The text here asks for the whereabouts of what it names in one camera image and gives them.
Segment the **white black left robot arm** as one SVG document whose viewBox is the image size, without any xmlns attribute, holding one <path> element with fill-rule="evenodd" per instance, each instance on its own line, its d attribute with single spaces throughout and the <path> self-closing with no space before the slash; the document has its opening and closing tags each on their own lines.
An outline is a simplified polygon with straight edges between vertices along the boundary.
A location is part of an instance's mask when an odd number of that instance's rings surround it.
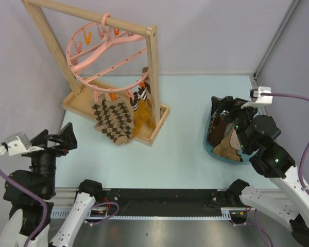
<svg viewBox="0 0 309 247">
<path fill-rule="evenodd" d="M 50 217 L 56 195 L 56 159 L 77 148 L 72 123 L 58 133 L 45 129 L 29 139 L 23 132 L 10 135 L 0 145 L 0 156 L 21 155 L 31 159 L 29 170 L 6 175 L 3 199 L 12 204 L 9 220 L 0 236 L 0 246 L 72 246 L 89 210 L 104 199 L 102 184 L 80 183 L 72 210 L 54 238 L 48 240 Z"/>
</svg>

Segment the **mustard striped cuff sock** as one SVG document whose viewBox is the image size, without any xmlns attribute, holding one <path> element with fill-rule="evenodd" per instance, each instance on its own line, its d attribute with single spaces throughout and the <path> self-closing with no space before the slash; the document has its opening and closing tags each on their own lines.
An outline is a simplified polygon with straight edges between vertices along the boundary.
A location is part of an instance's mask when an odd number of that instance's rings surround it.
<svg viewBox="0 0 309 247">
<path fill-rule="evenodd" d="M 138 88 L 138 98 L 139 98 L 139 117 L 149 128 L 154 128 L 156 125 L 152 121 L 152 116 L 150 112 L 150 101 L 147 97 L 147 90 L 144 87 L 139 86 Z"/>
</svg>

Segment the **mustard yellow sock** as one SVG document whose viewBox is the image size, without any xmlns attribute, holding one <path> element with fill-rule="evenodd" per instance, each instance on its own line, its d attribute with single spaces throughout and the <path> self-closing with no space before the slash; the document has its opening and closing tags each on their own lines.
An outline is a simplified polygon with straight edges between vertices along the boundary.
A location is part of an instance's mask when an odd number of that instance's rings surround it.
<svg viewBox="0 0 309 247">
<path fill-rule="evenodd" d="M 130 97 L 129 99 L 130 99 L 130 104 L 133 109 L 133 124 L 134 124 L 133 136 L 136 137 L 144 123 L 139 117 L 138 93 L 134 92 L 133 95 L 134 95 L 134 98 L 132 99 Z"/>
</svg>

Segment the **cream brown striped sock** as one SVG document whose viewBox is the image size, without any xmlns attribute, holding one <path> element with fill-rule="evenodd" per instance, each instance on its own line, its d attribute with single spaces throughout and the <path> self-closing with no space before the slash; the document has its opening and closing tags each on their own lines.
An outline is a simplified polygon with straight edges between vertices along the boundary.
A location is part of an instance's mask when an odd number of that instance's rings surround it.
<svg viewBox="0 0 309 247">
<path fill-rule="evenodd" d="M 148 77 L 149 76 L 149 68 L 148 67 L 143 67 L 142 69 L 142 76 Z"/>
</svg>

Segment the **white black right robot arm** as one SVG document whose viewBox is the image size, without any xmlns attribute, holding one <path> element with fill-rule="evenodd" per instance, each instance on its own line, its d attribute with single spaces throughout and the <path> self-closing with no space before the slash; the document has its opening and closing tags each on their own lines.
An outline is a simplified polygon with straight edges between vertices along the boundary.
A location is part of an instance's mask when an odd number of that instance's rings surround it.
<svg viewBox="0 0 309 247">
<path fill-rule="evenodd" d="M 258 109 L 270 105 L 273 97 L 269 92 L 249 101 L 212 97 L 207 139 L 215 156 L 242 162 L 243 155 L 247 155 L 253 169 L 279 187 L 290 204 L 267 197 L 242 180 L 230 186 L 228 202 L 261 211 L 286 227 L 301 246 L 309 246 L 309 185 L 302 174 L 303 166 L 277 143 L 281 130 L 274 119 L 258 114 Z"/>
</svg>

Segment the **pink clothes clip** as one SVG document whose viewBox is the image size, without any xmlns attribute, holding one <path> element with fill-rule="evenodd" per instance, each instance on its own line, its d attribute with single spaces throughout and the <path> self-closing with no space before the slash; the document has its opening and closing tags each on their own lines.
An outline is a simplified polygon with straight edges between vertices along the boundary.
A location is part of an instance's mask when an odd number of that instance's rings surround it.
<svg viewBox="0 0 309 247">
<path fill-rule="evenodd" d="M 97 91 L 93 91 L 93 99 L 94 99 L 94 101 L 98 100 L 98 92 Z"/>
</svg>

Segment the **pink round clip hanger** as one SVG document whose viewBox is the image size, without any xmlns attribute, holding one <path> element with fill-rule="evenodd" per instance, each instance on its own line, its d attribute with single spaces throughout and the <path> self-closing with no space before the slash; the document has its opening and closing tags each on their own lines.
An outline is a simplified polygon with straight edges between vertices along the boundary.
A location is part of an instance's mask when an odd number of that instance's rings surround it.
<svg viewBox="0 0 309 247">
<path fill-rule="evenodd" d="M 136 81 L 117 89 L 106 89 L 95 83 L 95 80 L 113 74 L 115 70 L 146 54 L 149 48 L 146 36 L 137 33 L 135 25 L 111 25 L 108 23 L 110 17 L 111 14 L 105 13 L 99 22 L 81 26 L 66 45 L 68 68 L 82 85 L 98 94 L 132 91 L 145 80 L 144 76 L 140 76 Z"/>
</svg>

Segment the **brown beige argyle sock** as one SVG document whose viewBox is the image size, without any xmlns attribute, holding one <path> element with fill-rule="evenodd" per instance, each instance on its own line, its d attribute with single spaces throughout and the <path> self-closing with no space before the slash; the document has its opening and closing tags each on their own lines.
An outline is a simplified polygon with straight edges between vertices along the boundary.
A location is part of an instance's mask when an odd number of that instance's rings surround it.
<svg viewBox="0 0 309 247">
<path fill-rule="evenodd" d="M 118 126 L 121 128 L 122 132 L 127 135 L 127 139 L 132 140 L 134 138 L 133 115 L 131 114 L 125 100 L 120 97 L 115 101 L 106 101 L 106 106 L 118 123 Z"/>
</svg>

